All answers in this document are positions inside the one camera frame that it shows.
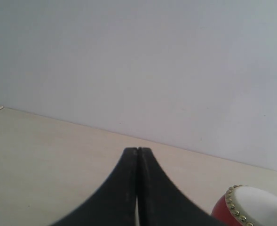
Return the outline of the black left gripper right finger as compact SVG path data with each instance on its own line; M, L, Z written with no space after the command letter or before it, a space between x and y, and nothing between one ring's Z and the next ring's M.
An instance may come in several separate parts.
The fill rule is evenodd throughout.
M161 168L150 148L138 148L137 198L142 226L222 226L188 199Z

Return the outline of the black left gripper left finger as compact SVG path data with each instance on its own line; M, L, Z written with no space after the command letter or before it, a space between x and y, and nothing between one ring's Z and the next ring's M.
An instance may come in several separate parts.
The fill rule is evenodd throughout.
M54 226L134 226L137 148L124 149L103 184Z

